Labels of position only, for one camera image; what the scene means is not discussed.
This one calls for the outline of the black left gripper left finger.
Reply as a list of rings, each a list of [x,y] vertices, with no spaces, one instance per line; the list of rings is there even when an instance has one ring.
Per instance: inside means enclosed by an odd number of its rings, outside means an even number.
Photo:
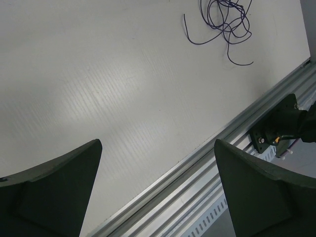
[[[78,237],[102,144],[92,140],[60,157],[0,179],[2,237]]]

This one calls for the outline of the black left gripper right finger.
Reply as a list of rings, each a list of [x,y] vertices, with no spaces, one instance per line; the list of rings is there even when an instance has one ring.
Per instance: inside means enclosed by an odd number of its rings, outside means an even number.
[[[316,180],[217,139],[214,152],[238,237],[314,237]]]

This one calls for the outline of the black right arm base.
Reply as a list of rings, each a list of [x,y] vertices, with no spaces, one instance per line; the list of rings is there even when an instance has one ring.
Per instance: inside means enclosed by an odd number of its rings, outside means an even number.
[[[307,110],[299,110],[295,94],[288,94],[250,130],[252,144],[262,154],[283,140],[299,139],[299,127]]]

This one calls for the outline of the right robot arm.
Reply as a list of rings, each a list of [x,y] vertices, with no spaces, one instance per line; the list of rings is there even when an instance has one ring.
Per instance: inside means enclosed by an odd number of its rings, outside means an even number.
[[[299,137],[304,143],[316,142],[316,103],[314,102],[299,127]]]

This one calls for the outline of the aluminium frame rail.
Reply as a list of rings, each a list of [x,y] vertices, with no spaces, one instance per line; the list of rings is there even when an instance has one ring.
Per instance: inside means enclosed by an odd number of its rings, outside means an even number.
[[[308,108],[316,97],[316,63],[304,62],[269,92],[251,104],[191,156],[179,162],[165,175],[150,185],[134,200],[92,232],[94,237],[165,237],[164,233],[175,223],[180,213],[182,191],[179,188],[192,175],[201,155],[214,150],[216,139],[227,142],[256,154],[249,130],[273,106],[288,94],[296,95],[299,109]]]

